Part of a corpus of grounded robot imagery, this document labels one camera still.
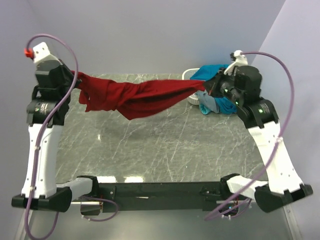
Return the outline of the red t shirt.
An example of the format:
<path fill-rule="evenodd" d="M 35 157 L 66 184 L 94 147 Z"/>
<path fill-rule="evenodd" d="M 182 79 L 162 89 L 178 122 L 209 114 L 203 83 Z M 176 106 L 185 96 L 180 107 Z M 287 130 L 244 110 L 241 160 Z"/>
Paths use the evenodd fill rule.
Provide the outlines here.
<path fill-rule="evenodd" d="M 126 119 L 145 118 L 160 113 L 197 91 L 202 80 L 154 79 L 141 83 L 116 82 L 78 73 L 81 82 L 79 103 L 90 111 L 118 111 Z"/>

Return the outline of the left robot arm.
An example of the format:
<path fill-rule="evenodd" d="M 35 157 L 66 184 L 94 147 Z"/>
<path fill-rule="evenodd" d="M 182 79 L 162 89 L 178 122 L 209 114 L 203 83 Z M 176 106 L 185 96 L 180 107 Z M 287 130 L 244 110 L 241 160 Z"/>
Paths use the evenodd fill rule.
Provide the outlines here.
<path fill-rule="evenodd" d="M 61 60 L 52 59 L 36 63 L 35 77 L 38 84 L 26 108 L 30 142 L 27 174 L 21 193 L 12 197 L 11 205 L 64 213 L 82 196 L 96 200 L 99 183 L 97 177 L 89 175 L 56 183 L 58 145 L 71 98 L 60 101 L 71 89 L 74 74 Z"/>

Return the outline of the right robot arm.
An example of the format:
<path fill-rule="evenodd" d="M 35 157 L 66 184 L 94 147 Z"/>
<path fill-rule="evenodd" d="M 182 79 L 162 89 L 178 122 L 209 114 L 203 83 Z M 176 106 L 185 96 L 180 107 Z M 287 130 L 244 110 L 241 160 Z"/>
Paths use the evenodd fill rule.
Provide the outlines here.
<path fill-rule="evenodd" d="M 222 177 L 221 197 L 229 202 L 243 196 L 254 200 L 263 212 L 270 213 L 311 196 L 314 191 L 311 185 L 303 183 L 292 164 L 282 137 L 285 126 L 280 124 L 273 103 L 260 96 L 261 82 L 259 70 L 247 65 L 236 67 L 232 72 L 222 67 L 203 85 L 210 96 L 227 98 L 235 104 L 236 114 L 262 158 L 265 167 L 262 173 L 268 177 L 267 181 L 237 173 Z"/>

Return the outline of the teal blue t shirt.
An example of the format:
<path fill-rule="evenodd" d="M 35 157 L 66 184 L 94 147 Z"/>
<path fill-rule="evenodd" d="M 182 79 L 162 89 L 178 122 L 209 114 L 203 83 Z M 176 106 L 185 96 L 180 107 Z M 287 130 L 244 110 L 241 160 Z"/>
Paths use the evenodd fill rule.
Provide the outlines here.
<path fill-rule="evenodd" d="M 208 81 L 218 73 L 220 68 L 227 67 L 227 64 L 204 65 L 190 77 L 190 80 Z M 219 114 L 231 115 L 236 113 L 236 106 L 227 98 L 214 97 L 214 99 L 219 106 Z"/>

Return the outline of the grey blue t shirt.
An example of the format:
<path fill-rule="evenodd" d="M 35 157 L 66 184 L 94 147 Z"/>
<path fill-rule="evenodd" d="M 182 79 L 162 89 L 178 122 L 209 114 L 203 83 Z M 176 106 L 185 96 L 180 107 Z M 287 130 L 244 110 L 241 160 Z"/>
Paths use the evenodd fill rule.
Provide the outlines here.
<path fill-rule="evenodd" d="M 197 91 L 196 92 L 198 102 L 199 102 L 199 109 L 202 114 L 208 115 L 209 113 L 220 113 L 220 108 L 216 103 L 216 100 L 208 95 L 206 91 Z"/>

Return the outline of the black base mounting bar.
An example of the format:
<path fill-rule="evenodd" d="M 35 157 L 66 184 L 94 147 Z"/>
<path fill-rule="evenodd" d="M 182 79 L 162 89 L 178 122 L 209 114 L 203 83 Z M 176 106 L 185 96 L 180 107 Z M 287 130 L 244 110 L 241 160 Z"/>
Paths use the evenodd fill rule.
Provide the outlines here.
<path fill-rule="evenodd" d="M 134 182 L 100 183 L 94 193 L 82 198 L 113 201 L 120 211 L 212 211 L 231 195 L 227 184 L 219 181 Z"/>

